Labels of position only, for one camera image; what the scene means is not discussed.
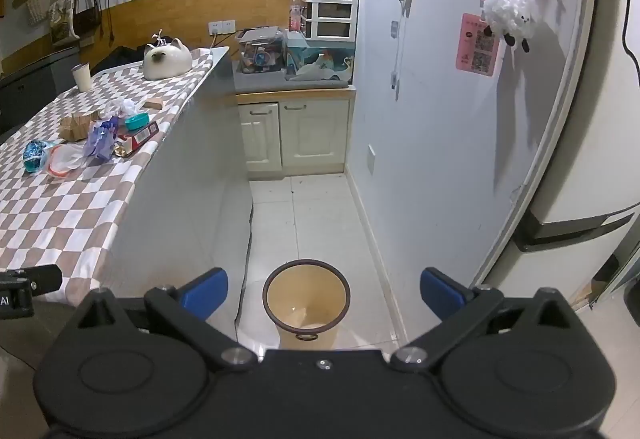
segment barcode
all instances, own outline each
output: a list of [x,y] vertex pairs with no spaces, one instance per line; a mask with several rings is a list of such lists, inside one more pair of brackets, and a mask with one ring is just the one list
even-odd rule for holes
[[489,66],[491,65],[491,55],[485,53],[474,53],[474,59],[471,62],[472,71],[480,71],[481,73],[488,73]]
[[478,31],[478,35],[476,36],[476,49],[491,52],[494,50],[494,41],[494,35],[487,36],[484,32]]
[[134,136],[134,139],[136,140],[136,143],[140,144],[149,136],[151,136],[151,132],[149,131],[149,127],[146,127],[146,129],[140,130],[140,132]]

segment trash can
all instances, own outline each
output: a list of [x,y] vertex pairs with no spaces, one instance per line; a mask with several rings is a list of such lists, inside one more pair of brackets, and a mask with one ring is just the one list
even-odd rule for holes
[[281,349],[331,349],[350,302],[342,273],[319,260],[287,262],[262,288],[262,304],[278,328]]

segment white cabinet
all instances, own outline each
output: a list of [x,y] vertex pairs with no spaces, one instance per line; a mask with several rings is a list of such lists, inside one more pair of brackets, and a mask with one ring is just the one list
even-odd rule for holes
[[247,170],[282,170],[278,104],[240,105],[239,109]]
[[312,169],[344,164],[349,100],[280,102],[282,165]]

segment wooden wall panel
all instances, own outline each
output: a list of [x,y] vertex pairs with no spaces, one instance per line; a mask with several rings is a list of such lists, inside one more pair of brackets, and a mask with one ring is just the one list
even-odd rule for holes
[[[95,43],[80,50],[80,60],[91,66],[105,58],[119,45],[135,48],[151,42],[151,36],[162,29],[190,48],[209,47],[208,23],[214,20],[236,21],[236,29],[258,26],[286,27],[290,0],[131,0],[111,8],[115,41],[109,46],[107,11],[102,14],[104,35],[99,29]],[[217,41],[226,35],[219,35]],[[220,45],[230,45],[232,51],[238,44],[230,37]],[[18,49],[2,60],[6,74],[12,73],[51,53],[50,36],[47,34]]]

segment wooden countertop edge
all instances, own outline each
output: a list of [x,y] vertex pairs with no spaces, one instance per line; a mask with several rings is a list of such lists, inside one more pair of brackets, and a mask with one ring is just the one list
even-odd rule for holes
[[238,105],[263,104],[268,102],[279,102],[282,100],[298,99],[346,99],[351,100],[356,96],[356,89],[353,85],[345,89],[296,89],[292,91],[271,91],[265,93],[238,93]]

